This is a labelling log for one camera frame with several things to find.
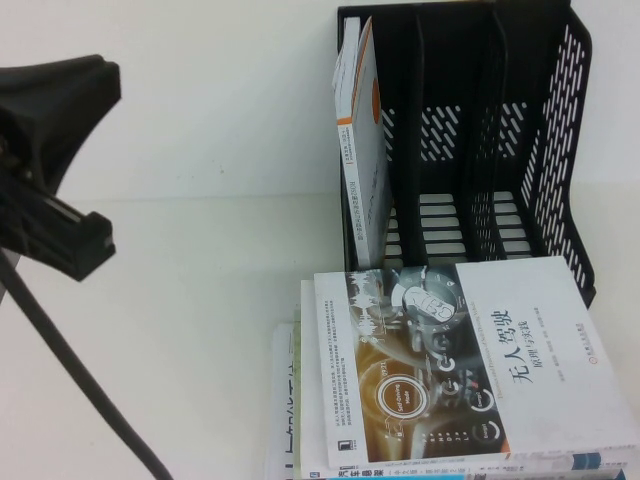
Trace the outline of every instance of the white desk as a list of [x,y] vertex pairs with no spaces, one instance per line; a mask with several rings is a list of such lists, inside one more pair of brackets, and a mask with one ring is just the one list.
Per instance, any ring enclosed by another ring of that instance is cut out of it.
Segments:
[[[635,378],[640,257],[630,238],[640,219],[620,206],[640,204],[640,188],[582,187],[574,198],[598,275],[593,316],[620,376]],[[20,273],[176,480],[261,478],[271,333],[291,320],[301,279],[342,268],[337,196],[80,207],[113,221],[118,254],[82,284],[25,259]],[[623,390],[640,418],[640,387]],[[0,478],[150,478],[9,299]]]

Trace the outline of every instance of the file holder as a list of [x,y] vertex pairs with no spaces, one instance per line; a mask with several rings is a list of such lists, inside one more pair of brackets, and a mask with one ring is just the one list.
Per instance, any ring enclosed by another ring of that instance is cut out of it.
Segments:
[[[563,255],[594,272],[569,186],[591,60],[569,0],[338,9],[373,16],[394,196],[388,266]],[[344,177],[345,268],[357,270]]]

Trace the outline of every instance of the white wall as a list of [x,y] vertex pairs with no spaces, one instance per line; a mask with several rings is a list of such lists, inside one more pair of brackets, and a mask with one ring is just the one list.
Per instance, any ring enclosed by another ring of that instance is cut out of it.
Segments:
[[[123,100],[78,154],[64,199],[338,189],[330,80],[344,2],[3,3],[1,66],[101,53],[122,69]],[[575,175],[640,179],[640,3],[574,5],[595,45]]]

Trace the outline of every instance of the black cable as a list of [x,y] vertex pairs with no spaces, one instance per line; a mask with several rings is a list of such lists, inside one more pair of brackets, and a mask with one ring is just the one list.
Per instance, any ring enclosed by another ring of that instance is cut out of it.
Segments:
[[49,349],[116,435],[140,459],[156,480],[173,480],[173,477],[160,459],[156,457],[155,453],[129,425],[78,356],[71,350],[69,344],[29,291],[29,288],[1,249],[0,282],[4,284],[7,292],[11,294],[31,322],[31,325],[38,331]]

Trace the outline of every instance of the book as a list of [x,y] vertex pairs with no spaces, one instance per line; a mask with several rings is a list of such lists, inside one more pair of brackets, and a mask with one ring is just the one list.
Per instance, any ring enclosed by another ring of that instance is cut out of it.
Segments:
[[568,471],[625,466],[637,449],[561,257],[318,274],[315,294],[319,465]]
[[347,18],[333,77],[338,137],[358,265],[380,267],[384,257],[391,185],[372,20]]
[[293,323],[278,325],[271,341],[271,422],[265,460],[265,480],[290,480],[294,467],[294,349]]
[[326,435],[324,423],[324,407],[322,401],[322,373],[320,368],[319,335],[316,317],[316,301],[314,284],[311,281],[303,281],[301,285],[301,326],[299,342],[301,363],[296,371],[296,385],[300,388],[296,398],[299,399],[298,416],[296,417],[297,430],[300,432],[299,442],[296,442],[297,479],[315,478],[347,478],[347,477],[384,477],[384,478],[411,478],[430,480],[560,480],[560,479],[618,479],[620,475],[619,465],[600,465],[599,470],[573,470],[573,461],[569,464],[562,460],[552,466],[543,468],[535,462],[528,465],[471,464],[456,461],[448,465],[415,465],[408,462],[405,465],[377,465],[351,466],[342,468],[330,468],[328,466],[328,453],[326,449]]

